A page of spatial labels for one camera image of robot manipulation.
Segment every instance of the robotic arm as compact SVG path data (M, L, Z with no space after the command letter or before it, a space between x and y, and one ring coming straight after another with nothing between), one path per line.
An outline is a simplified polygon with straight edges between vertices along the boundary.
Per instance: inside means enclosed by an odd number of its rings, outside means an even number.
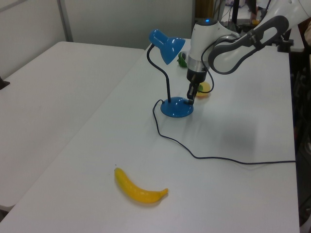
M246 58L309 17L310 0L273 0L262 22L241 38L212 19L197 23L192 32L187 61L189 104L193 104L198 86L206 77L207 70L202 60L207 68L211 67L219 74L231 74Z

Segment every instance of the table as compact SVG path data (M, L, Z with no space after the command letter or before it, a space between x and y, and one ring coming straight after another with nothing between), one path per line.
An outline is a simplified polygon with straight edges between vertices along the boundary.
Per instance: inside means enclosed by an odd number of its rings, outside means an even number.
M10 210L143 50L60 42L0 91L0 209Z
M189 49L187 40L184 50ZM168 66L172 96L186 96L186 69ZM266 47L185 118L156 108L163 134L197 156L245 162L294 159L288 54ZM0 223L0 232L299 232L295 164L243 166L196 160L157 134L152 107L165 99L163 75L140 57L98 110ZM128 199L114 181L122 168L138 186L169 189L160 203Z
M294 41L293 46L291 46L291 52L303 52L305 50L298 26L292 28L290 40Z

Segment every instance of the green object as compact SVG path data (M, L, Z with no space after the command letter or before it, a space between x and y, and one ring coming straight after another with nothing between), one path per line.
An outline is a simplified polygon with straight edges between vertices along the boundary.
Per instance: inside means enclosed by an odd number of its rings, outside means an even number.
M183 68L187 68L187 63L186 63L186 61L185 61L185 59L182 57L182 53L183 52L180 52L179 54L178 54L178 63L179 63L179 65L181 66L181 67L183 67Z
M198 87L198 91L203 91L203 86L201 84Z

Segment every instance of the blue desk lamp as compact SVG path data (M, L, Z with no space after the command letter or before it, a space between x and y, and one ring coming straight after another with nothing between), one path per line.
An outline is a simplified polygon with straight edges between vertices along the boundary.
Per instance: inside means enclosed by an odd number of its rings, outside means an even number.
M176 37L167 37L160 30L156 29L151 31L149 35L149 40L152 45L147 51L147 59L155 68L160 70L166 77L166 88L167 88L167 100L165 100L161 105L161 111L163 114L169 117L185 117L193 112L193 105L187 104L188 100L182 97L172 97L170 94L170 81L168 75L154 64L150 60L150 51L154 46L158 47L161 52L162 59L168 65L172 60L179 54L181 49L185 44L184 39Z

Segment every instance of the lamp base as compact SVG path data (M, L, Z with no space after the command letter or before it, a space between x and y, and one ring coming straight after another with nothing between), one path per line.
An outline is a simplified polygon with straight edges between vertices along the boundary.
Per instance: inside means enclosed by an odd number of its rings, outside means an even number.
M182 97L172 97L170 103L168 100L162 103L161 111L169 117L186 117L193 112L193 105L185 103L187 101Z

